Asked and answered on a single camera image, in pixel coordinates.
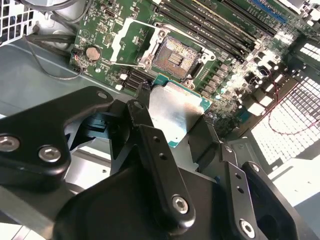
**ventilation grille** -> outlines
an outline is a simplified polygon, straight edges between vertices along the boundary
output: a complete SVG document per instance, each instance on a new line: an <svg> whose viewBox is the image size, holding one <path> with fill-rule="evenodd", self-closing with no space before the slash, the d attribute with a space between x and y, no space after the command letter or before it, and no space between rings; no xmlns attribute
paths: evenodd
<svg viewBox="0 0 320 240"><path fill-rule="evenodd" d="M31 34L37 14L14 0L0 0L0 47Z"/></svg>
<svg viewBox="0 0 320 240"><path fill-rule="evenodd" d="M270 128L269 116L252 130L267 162L296 157L320 139L320 85L306 77L271 112L272 128L286 134Z"/></svg>

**red wire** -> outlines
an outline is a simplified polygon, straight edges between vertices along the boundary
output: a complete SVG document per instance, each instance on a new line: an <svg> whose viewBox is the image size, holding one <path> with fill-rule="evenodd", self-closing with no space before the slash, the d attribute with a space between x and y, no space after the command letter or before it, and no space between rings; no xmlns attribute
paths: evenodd
<svg viewBox="0 0 320 240"><path fill-rule="evenodd" d="M297 131L297 132L292 132L292 133L291 133L291 132L279 132L279 131L275 130L275 129L271 126L271 123L270 123L270 121L271 121L271 113L272 113L273 110L276 108L276 106L280 103L280 101L279 101L278 88L277 88L276 80L275 80L275 79L273 80L273 85L274 85L274 87L275 87L276 104L275 104L275 105L273 106L273 108L270 110L269 116L268 116L268 117L269 117L269 119L268 119L268 125L269 125L269 127L271 128L271 130L272 130L273 132L275 132L275 133L277 133L277 134L280 134L280 135L286 135L286 136L297 135L297 134L300 134L300 133L302 133L302 132L304 132L304 131L312 128L314 125L316 125L316 124L320 121L320 119L317 119L314 123L312 123L312 124L311 124L310 126L308 126L307 128L302 129L302 130Z"/></svg>

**silver screw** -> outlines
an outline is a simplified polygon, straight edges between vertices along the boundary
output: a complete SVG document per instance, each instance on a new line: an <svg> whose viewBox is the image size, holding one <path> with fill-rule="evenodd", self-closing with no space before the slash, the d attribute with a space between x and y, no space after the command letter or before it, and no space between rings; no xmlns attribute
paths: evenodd
<svg viewBox="0 0 320 240"><path fill-rule="evenodd" d="M106 94L104 94L103 92L99 92L99 93L98 93L98 96L99 96L100 98L103 98L103 99L108 98L108 96L107 96Z"/></svg>
<svg viewBox="0 0 320 240"><path fill-rule="evenodd" d="M188 212L188 203L180 196L174 196L172 198L172 205L181 214L186 214Z"/></svg>
<svg viewBox="0 0 320 240"><path fill-rule="evenodd" d="M17 150L20 146L20 142L13 136L0 136L0 151L12 152Z"/></svg>
<svg viewBox="0 0 320 240"><path fill-rule="evenodd" d="M159 36L162 37L162 38L165 37L166 36L166 32L165 31L160 31L159 32Z"/></svg>
<svg viewBox="0 0 320 240"><path fill-rule="evenodd" d="M229 147L228 145L224 145L225 150L227 150L229 153L232 153L232 149L231 147Z"/></svg>
<svg viewBox="0 0 320 240"><path fill-rule="evenodd" d="M248 223L246 220L240 220L240 226L242 231L247 235L249 238L254 239L256 234L254 228Z"/></svg>
<svg viewBox="0 0 320 240"><path fill-rule="evenodd" d="M149 66L149 65L151 64L151 61L150 61L149 59L147 59L147 60L145 60L144 63L145 63L145 65L148 65L148 66Z"/></svg>
<svg viewBox="0 0 320 240"><path fill-rule="evenodd" d="M61 158L60 151L53 146L45 146L39 151L39 158L48 163L55 163Z"/></svg>
<svg viewBox="0 0 320 240"><path fill-rule="evenodd" d="M257 172L260 171L260 169L259 169L256 165L252 164L252 167L253 167L253 169L256 170Z"/></svg>

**motherboard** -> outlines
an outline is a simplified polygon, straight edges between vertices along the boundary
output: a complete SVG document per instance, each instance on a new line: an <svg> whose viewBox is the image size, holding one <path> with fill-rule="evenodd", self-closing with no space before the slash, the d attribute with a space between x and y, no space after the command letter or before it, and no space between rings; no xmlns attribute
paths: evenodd
<svg viewBox="0 0 320 240"><path fill-rule="evenodd" d="M269 95L263 86L300 36L319 41L277 0L93 0L70 64L131 96L164 76L210 103L204 111L223 137L247 112L246 96Z"/></svg>

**blue dimm slot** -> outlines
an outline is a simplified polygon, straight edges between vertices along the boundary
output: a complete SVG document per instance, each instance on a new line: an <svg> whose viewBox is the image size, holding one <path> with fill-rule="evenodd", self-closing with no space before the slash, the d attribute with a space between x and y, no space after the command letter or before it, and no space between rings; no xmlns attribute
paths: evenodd
<svg viewBox="0 0 320 240"><path fill-rule="evenodd" d="M265 6L259 0L250 0L250 1L253 2L255 5L257 5L259 8L261 8L263 11L265 11L267 14L269 14L270 16L272 16L273 18L278 20L280 23L282 23L282 24L286 24L287 23L286 19L284 19L279 14L275 13L272 9L268 8L267 6Z"/></svg>

